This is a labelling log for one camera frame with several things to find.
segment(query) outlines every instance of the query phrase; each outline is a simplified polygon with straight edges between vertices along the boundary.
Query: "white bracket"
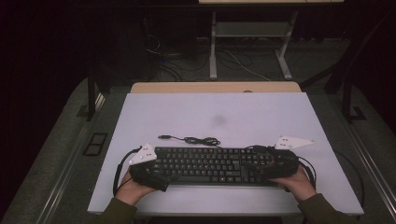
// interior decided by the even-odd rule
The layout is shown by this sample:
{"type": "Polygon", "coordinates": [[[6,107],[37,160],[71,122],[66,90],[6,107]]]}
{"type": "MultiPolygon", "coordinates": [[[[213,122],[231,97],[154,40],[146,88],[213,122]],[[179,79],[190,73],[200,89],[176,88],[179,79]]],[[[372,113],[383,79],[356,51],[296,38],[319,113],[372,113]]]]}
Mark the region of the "white bracket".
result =
{"type": "Polygon", "coordinates": [[[315,144],[314,140],[303,138],[280,136],[275,144],[276,149],[294,149],[297,147],[306,147],[315,144]]]}
{"type": "Polygon", "coordinates": [[[155,161],[157,160],[157,154],[155,154],[154,147],[147,143],[132,157],[129,161],[130,165],[136,165],[139,163],[143,163],[146,161],[155,161]]]}

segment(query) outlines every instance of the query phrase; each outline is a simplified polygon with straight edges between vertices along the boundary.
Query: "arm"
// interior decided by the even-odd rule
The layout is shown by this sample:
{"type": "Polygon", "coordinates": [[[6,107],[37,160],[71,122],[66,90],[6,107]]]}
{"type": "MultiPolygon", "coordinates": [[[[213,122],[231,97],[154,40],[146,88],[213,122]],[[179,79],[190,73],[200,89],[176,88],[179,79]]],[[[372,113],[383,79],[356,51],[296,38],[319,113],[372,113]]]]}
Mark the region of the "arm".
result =
{"type": "Polygon", "coordinates": [[[358,223],[355,218],[336,211],[322,194],[317,193],[301,165],[295,175],[271,180],[290,190],[310,224],[358,223]]]}
{"type": "Polygon", "coordinates": [[[137,202],[146,194],[156,190],[135,183],[129,172],[125,174],[121,183],[116,196],[111,199],[106,210],[89,224],[131,223],[137,210],[135,207],[137,202]]]}

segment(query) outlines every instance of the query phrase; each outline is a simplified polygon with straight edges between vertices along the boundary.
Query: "spacebar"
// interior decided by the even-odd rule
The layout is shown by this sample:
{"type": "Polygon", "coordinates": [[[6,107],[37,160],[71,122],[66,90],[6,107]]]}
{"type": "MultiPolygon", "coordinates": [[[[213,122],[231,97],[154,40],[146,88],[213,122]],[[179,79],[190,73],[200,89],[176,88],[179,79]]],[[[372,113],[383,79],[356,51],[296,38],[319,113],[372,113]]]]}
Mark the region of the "spacebar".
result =
{"type": "Polygon", "coordinates": [[[176,182],[210,182],[210,176],[180,176],[176,182]]]}

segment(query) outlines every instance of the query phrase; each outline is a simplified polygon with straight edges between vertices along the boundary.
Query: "person's left hand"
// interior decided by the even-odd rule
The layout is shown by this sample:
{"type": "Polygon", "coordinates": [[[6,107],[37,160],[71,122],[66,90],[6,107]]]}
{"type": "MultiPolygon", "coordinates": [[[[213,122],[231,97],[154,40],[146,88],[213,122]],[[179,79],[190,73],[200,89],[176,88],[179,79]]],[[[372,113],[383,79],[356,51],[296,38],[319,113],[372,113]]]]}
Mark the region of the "person's left hand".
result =
{"type": "Polygon", "coordinates": [[[135,205],[146,194],[154,192],[155,190],[156,189],[135,183],[132,180],[128,170],[121,181],[121,186],[118,189],[115,197],[124,203],[135,205]]]}

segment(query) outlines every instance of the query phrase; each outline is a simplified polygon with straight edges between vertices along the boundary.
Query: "white tabletop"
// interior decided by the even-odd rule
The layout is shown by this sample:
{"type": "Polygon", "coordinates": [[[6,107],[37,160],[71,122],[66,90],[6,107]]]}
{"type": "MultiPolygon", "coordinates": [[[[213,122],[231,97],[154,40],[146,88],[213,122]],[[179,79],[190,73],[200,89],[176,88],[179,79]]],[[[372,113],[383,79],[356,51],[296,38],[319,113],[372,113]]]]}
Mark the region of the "white tabletop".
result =
{"type": "MultiPolygon", "coordinates": [[[[185,147],[157,137],[216,137],[221,147],[273,146],[280,135],[314,140],[294,149],[318,173],[318,192],[335,209],[362,214],[361,206],[336,159],[305,93],[130,93],[93,192],[89,212],[101,213],[112,198],[117,165],[131,149],[150,142],[185,147]]],[[[126,172],[125,163],[121,176],[126,172]]],[[[140,216],[284,216],[300,213],[283,189],[170,186],[138,204],[140,216]]]]}

